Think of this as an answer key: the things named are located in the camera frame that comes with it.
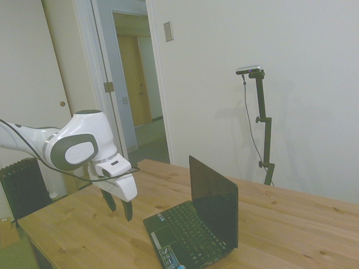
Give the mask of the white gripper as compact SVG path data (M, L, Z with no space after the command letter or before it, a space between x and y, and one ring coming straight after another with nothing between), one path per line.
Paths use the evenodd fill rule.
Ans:
M110 210L113 212L117 209L112 197L114 195L121 199L125 218L127 221L131 221L133 217L131 200L137 196L137 187L133 175L131 173L116 176L111 175L113 179L103 179L103 181L97 182L96 180L100 180L100 177L96 175L91 167L88 167L88 172L92 183L101 189L101 193Z

